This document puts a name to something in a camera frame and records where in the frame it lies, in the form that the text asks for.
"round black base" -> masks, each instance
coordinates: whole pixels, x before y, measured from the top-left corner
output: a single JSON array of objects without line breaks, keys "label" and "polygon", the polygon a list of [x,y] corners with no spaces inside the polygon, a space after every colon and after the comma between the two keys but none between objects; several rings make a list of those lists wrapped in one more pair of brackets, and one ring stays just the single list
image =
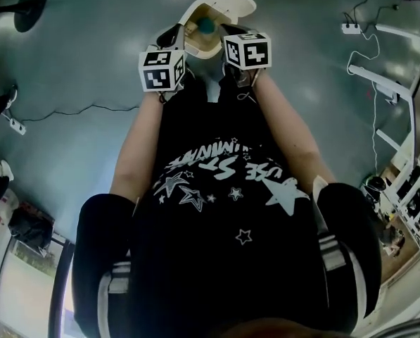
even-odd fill
[{"label": "round black base", "polygon": [[26,6],[24,13],[14,14],[14,26],[19,32],[27,32],[39,20],[47,0],[19,0],[19,4]]}]

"white cube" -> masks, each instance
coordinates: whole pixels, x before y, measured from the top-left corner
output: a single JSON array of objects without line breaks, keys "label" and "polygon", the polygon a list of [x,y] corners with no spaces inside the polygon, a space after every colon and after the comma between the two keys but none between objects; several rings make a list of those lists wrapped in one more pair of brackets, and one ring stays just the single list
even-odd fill
[{"label": "white cube", "polygon": [[139,76],[145,92],[172,92],[185,73],[184,50],[144,51],[139,54]]},{"label": "white cube", "polygon": [[227,63],[242,70],[272,66],[271,39],[263,32],[224,37]]}]

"black shirt with stars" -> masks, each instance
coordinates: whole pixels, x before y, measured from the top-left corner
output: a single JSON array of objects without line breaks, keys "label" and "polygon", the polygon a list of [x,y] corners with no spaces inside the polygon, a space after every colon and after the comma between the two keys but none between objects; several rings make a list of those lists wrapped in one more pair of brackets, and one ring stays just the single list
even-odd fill
[{"label": "black shirt with stars", "polygon": [[138,206],[111,194],[83,206],[72,286],[88,337],[98,337],[101,276],[128,250],[129,308],[119,319],[131,337],[207,337],[263,317],[323,325],[308,195],[256,112],[214,110],[215,127],[211,109],[204,118],[165,114],[153,184]]}]

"forearm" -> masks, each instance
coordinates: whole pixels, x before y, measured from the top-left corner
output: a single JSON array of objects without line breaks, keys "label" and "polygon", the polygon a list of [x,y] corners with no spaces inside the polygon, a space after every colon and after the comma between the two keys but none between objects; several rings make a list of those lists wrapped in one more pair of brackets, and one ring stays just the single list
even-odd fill
[{"label": "forearm", "polygon": [[302,188],[311,192],[318,175],[327,182],[335,182],[310,129],[266,72],[260,73],[254,92],[272,136]]},{"label": "forearm", "polygon": [[120,150],[111,194],[136,202],[149,188],[162,115],[158,95],[147,93]]}]

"black stand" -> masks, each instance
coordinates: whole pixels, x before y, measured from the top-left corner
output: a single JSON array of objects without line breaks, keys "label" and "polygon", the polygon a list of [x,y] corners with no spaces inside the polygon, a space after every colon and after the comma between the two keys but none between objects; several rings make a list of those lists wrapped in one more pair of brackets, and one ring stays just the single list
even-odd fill
[{"label": "black stand", "polygon": [[39,20],[47,0],[19,0],[15,5],[0,6],[0,13],[14,13],[14,26],[27,32]]}]

